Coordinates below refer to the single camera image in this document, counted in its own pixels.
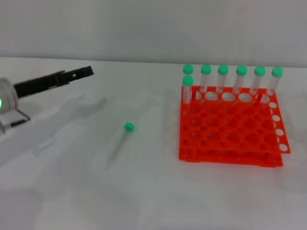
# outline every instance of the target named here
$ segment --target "rack hole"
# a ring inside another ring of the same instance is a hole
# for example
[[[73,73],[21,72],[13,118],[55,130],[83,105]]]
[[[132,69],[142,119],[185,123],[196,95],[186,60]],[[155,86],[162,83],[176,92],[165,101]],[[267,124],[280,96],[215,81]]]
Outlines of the rack hole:
[[[201,110],[201,106],[199,104],[193,103],[191,104],[191,112],[197,113]]]
[[[225,113],[225,114],[232,115],[232,114],[235,114],[235,113],[236,113],[236,109],[233,108],[233,107],[230,107],[230,108],[228,108],[228,109],[225,109],[225,110],[224,110],[224,113]]]
[[[273,115],[272,118],[274,121],[280,121],[280,117],[278,115]]]
[[[224,122],[227,127],[236,128],[238,126],[238,121],[236,119],[227,120]]]
[[[210,106],[210,107],[207,108],[208,113],[216,113],[217,110],[218,110],[217,106]]]
[[[218,95],[215,92],[207,92],[205,98],[209,101],[216,101],[218,99]]]
[[[261,94],[261,101],[260,101],[260,103],[266,104],[268,102],[270,102],[270,98],[267,95],[265,95],[265,94]]]
[[[238,128],[238,132],[239,132],[239,133],[245,133],[246,130],[245,130],[244,128],[240,127],[240,128]]]
[[[255,133],[249,133],[245,136],[245,140],[252,145],[256,145],[260,141],[260,138]]]
[[[259,114],[264,115],[264,116],[271,116],[269,107],[262,106],[261,108],[259,108]]]
[[[208,119],[206,123],[211,127],[218,127],[220,125],[219,119]]]
[[[227,133],[225,138],[232,143],[238,143],[240,141],[240,135],[236,132]]]
[[[277,139],[274,134],[268,134],[264,137],[264,141],[271,145],[271,146],[276,146],[277,145]]]
[[[226,128],[225,127],[219,127],[219,131],[224,133],[226,131]]]
[[[273,130],[274,124],[271,120],[264,120],[261,122],[261,126],[267,130]]]
[[[250,118],[243,123],[243,126],[245,128],[254,129],[257,127],[257,122]]]
[[[184,139],[184,140],[182,141],[182,144],[183,144],[183,145],[189,145],[189,141],[186,140],[186,139]]]
[[[193,126],[199,126],[201,124],[201,119],[199,117],[192,117],[190,119],[190,124]]]
[[[264,133],[263,129],[261,129],[261,128],[257,129],[256,131],[257,131],[257,133],[259,133],[260,135]]]
[[[239,100],[242,102],[251,102],[252,97],[248,93],[244,92],[239,95]]]
[[[211,132],[211,133],[208,133],[207,134],[207,138],[210,140],[210,141],[218,141],[221,139],[221,135],[220,133],[218,132]]]
[[[246,110],[243,111],[243,114],[245,115],[253,115],[254,114],[254,109],[253,108],[247,108]]]
[[[198,140],[201,138],[201,134],[199,132],[190,132],[191,139]]]
[[[219,118],[224,118],[225,115],[224,115],[224,114],[219,114],[218,117],[219,117]]]
[[[224,92],[222,94],[222,99],[227,102],[233,102],[235,100],[235,96],[230,92]]]
[[[243,117],[244,117],[244,116],[243,116],[242,114],[237,114],[237,115],[236,115],[236,118],[237,118],[237,119],[242,119]]]
[[[205,140],[201,140],[201,146],[207,147],[208,146],[208,142],[205,141]]]
[[[275,132],[279,136],[282,136],[284,134],[284,132],[281,129],[279,129],[279,128]]]
[[[268,148],[265,144],[260,144],[259,147],[261,150],[266,150]]]
[[[184,131],[187,131],[188,129],[189,129],[189,126],[187,126],[187,125],[183,126]]]
[[[279,149],[283,152],[287,151],[288,150],[288,147],[285,145],[285,144],[280,144],[279,145]]]
[[[201,126],[201,131],[205,132],[208,130],[208,127],[207,126]]]
[[[247,147],[248,147],[248,143],[246,143],[246,142],[240,143],[240,148],[241,149],[245,150]]]
[[[220,146],[221,146],[222,148],[226,148],[226,147],[228,146],[228,144],[227,144],[225,141],[221,141],[221,142],[220,142]]]
[[[277,107],[277,104],[276,104],[275,102],[270,102],[270,103],[269,103],[269,106],[270,106],[271,108],[276,108],[276,107]]]
[[[196,91],[195,99],[196,99],[196,100],[200,100],[201,98],[202,98],[201,92]]]
[[[260,121],[261,120],[261,116],[260,115],[254,115],[254,119],[257,120],[257,121]]]

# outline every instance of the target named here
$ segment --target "white table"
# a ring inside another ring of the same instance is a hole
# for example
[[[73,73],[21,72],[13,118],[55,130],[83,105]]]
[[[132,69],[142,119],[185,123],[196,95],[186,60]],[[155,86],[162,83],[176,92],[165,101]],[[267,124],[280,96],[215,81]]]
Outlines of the white table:
[[[1,230],[306,228],[307,69],[285,68],[277,89],[292,154],[262,168],[177,159],[182,65],[0,58],[0,75],[16,83],[88,65],[94,76],[21,99],[32,121],[0,136]],[[136,131],[109,165],[127,121]]]

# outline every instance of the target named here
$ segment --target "green test tube cap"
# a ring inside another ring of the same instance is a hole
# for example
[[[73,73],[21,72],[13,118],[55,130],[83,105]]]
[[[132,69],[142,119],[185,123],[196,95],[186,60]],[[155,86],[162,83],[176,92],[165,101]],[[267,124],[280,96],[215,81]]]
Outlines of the green test tube cap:
[[[247,72],[248,72],[248,68],[246,66],[238,66],[236,68],[236,73],[239,76],[244,76],[247,74]]]
[[[257,66],[254,73],[256,76],[263,77],[265,74],[265,68],[263,66]]]
[[[193,78],[189,75],[184,76],[182,79],[182,84],[184,86],[191,86],[193,84]]]
[[[183,66],[183,73],[184,74],[192,74],[193,73],[193,66],[190,64],[186,64]]]
[[[127,131],[127,132],[130,132],[132,133],[134,131],[134,125],[133,123],[130,123],[130,122],[127,122],[124,126],[124,129]]]
[[[283,69],[281,67],[274,67],[272,70],[272,76],[281,78],[283,75]]]
[[[227,75],[229,71],[229,67],[227,65],[220,65],[218,69],[218,73],[221,75]]]
[[[201,67],[201,73],[205,75],[211,74],[211,66],[210,65],[203,65]]]

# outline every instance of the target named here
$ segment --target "test tube rack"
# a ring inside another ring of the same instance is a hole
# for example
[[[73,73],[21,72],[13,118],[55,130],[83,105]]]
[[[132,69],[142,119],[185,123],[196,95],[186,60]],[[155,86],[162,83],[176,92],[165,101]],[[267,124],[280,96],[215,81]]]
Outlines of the test tube rack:
[[[232,94],[232,87],[216,93],[208,86],[192,86],[190,104],[180,103],[179,159],[188,162],[218,162],[282,166],[282,153],[290,153],[276,94],[249,88]]]

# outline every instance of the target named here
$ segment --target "clear plastic tube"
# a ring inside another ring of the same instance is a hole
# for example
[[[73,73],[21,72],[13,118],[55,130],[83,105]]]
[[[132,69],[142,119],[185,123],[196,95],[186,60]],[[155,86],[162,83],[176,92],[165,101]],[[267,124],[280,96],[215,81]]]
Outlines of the clear plastic tube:
[[[233,89],[234,94],[239,94],[243,85],[244,75],[237,75]]]
[[[260,82],[261,82],[262,76],[257,76],[255,75],[254,77],[254,81],[249,89],[249,94],[251,95],[255,95],[258,92],[259,86],[260,86]]]
[[[217,87],[216,87],[217,93],[222,93],[224,91],[225,81],[226,81],[226,75],[219,74],[217,79]]]
[[[184,104],[190,104],[192,96],[192,86],[183,86],[183,103]]]
[[[267,88],[266,94],[272,96],[275,92],[276,86],[279,82],[279,78],[283,75],[283,69],[281,67],[274,67],[272,70],[272,76]]]
[[[134,131],[134,125],[132,123],[126,123],[125,126],[124,126],[124,133],[122,134],[122,136],[118,140],[114,150],[112,151],[111,156],[109,158],[109,163],[113,163],[115,161],[121,147],[126,142],[126,140],[129,138],[129,136],[131,135],[131,133],[133,131]]]
[[[207,92],[208,80],[209,80],[208,74],[201,75],[201,92]]]
[[[267,95],[272,96],[274,94],[278,82],[279,78],[271,76],[271,80],[266,92]]]

